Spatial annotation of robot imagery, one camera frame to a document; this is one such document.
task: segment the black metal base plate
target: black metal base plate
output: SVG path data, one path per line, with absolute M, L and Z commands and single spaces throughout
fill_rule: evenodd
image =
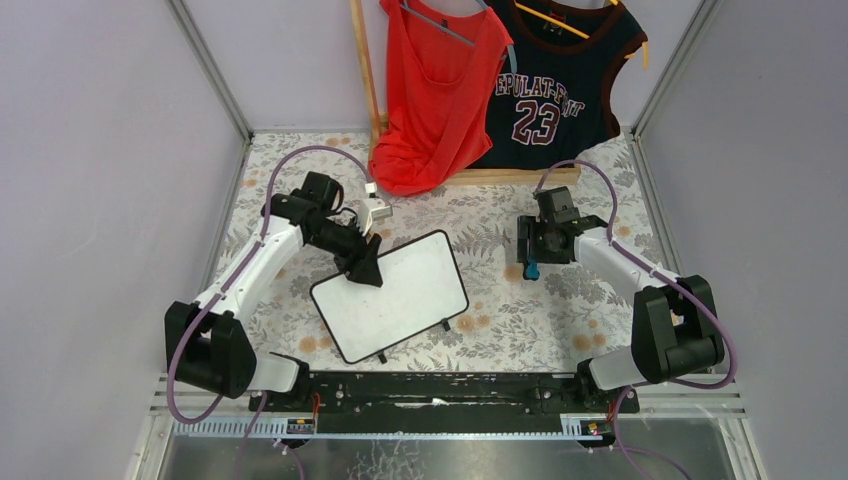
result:
M 317 371 L 309 388 L 269 392 L 267 412 L 311 412 L 321 398 L 320 433 L 561 433 L 560 414 L 606 414 L 587 408 L 568 374 L 356 373 Z M 252 398 L 255 411 L 259 399 Z M 637 413 L 638 398 L 622 413 Z

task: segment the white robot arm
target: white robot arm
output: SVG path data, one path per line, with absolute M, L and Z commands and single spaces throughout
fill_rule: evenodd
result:
M 360 201 L 355 222 L 342 225 L 331 216 L 341 185 L 326 175 L 309 172 L 300 189 L 274 195 L 247 244 L 224 273 L 194 302 L 174 302 L 165 314 L 168 362 L 177 361 L 176 378 L 182 382 L 237 398 L 247 390 L 288 392 L 300 373 L 301 363 L 276 353 L 256 352 L 242 322 L 250 319 L 261 294 L 274 276 L 304 246 L 333 253 L 339 271 L 356 283 L 380 288 L 377 266 L 380 236 L 367 237 L 374 221 L 391 216 L 391 207 L 372 196 Z M 193 332 L 187 328 L 203 306 L 212 305 Z M 179 358 L 174 354 L 180 339 L 189 342 Z
M 724 344 L 712 323 L 655 275 L 676 282 L 715 313 L 703 278 L 681 278 L 616 242 L 627 255 L 621 253 L 607 237 L 606 222 L 580 216 L 567 187 L 540 192 L 536 199 L 539 217 L 518 219 L 518 261 L 524 265 L 524 278 L 537 280 L 539 264 L 576 262 L 600 275 L 633 307 L 631 344 L 578 365 L 577 377 L 587 396 L 668 381 L 723 360 Z M 634 259 L 654 269 L 646 272 Z M 672 312 L 683 319 L 681 324 L 674 325 Z

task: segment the wooden stand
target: wooden stand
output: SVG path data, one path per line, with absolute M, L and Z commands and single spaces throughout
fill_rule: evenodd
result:
M 362 84 L 365 87 L 365 102 L 368 105 L 368 118 L 371 123 L 371 152 L 380 135 L 388 126 L 388 118 L 380 114 L 377 106 L 377 93 L 374 89 L 374 74 L 371 70 L 371 54 L 368 51 L 368 37 L 365 34 L 365 17 L 362 15 L 361 0 L 350 0 L 350 17 L 353 21 L 353 35 L 356 38 L 356 51 L 359 55 L 359 69 L 362 72 Z M 580 165 L 576 168 L 560 168 L 551 172 L 549 184 L 575 185 L 580 178 Z M 508 168 L 466 169 L 458 172 L 445 182 L 445 185 L 527 185 L 535 184 L 544 170 L 516 170 Z

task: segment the red tank top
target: red tank top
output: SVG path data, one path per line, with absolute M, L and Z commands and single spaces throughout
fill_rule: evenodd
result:
M 389 128 L 368 168 L 389 193 L 416 195 L 441 185 L 492 147 L 486 108 L 512 40 L 491 8 L 451 17 L 421 0 L 408 0 L 411 9 L 472 46 L 403 10 L 402 1 L 380 0 L 389 15 Z

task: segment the sleeveless shirt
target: sleeveless shirt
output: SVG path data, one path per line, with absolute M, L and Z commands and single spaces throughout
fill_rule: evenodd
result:
M 402 1 L 380 1 L 389 15 L 389 127 L 368 168 L 386 191 L 415 195 L 441 185 L 491 148 L 486 110 L 512 41 L 491 8 L 452 17 L 408 0 L 411 9 L 472 46 L 401 9 Z
M 521 0 L 589 35 L 583 39 L 513 0 L 487 2 L 515 41 L 518 72 L 498 76 L 486 120 L 494 146 L 471 168 L 544 169 L 618 136 L 612 84 L 625 55 L 648 39 L 624 4 L 585 10 Z

